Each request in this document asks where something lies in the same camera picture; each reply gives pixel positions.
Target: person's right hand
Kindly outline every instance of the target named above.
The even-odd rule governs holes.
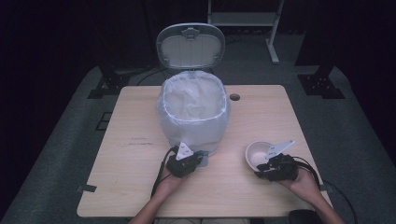
[[[298,168],[297,178],[292,180],[278,181],[295,195],[308,203],[316,203],[318,200],[324,200],[318,185],[312,174],[302,167]]]

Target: wooden table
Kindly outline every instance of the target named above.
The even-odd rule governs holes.
[[[78,206],[81,217],[134,217],[149,200],[169,144],[156,117],[159,86],[125,87]],[[198,168],[163,205],[158,217],[284,217],[310,205],[275,182],[259,179],[245,159],[255,141],[296,143],[285,153],[316,165],[282,86],[226,86],[229,123],[209,165]],[[322,192],[330,202],[327,193]]]

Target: person's left hand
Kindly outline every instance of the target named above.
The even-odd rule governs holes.
[[[161,175],[161,183],[158,185],[157,190],[155,191],[154,197],[160,197],[161,199],[166,199],[171,195],[175,190],[184,182],[186,177],[179,178],[174,175],[171,175],[166,167],[163,169],[163,173]]]

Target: dark background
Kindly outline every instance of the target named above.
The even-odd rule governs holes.
[[[3,0],[0,4],[2,217],[85,75],[97,65],[111,70],[156,64],[156,35],[173,23],[205,22],[207,2]],[[214,0],[213,9],[257,11],[276,5],[277,1]],[[278,29],[306,34],[296,65],[332,62],[344,72],[393,161],[395,9],[393,1],[286,1]]]

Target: white shelf frame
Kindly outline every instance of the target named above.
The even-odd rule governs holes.
[[[285,0],[279,0],[276,12],[212,12],[212,0],[208,0],[207,23],[215,26],[270,26],[270,38],[265,39],[273,64],[279,64],[274,39]]]

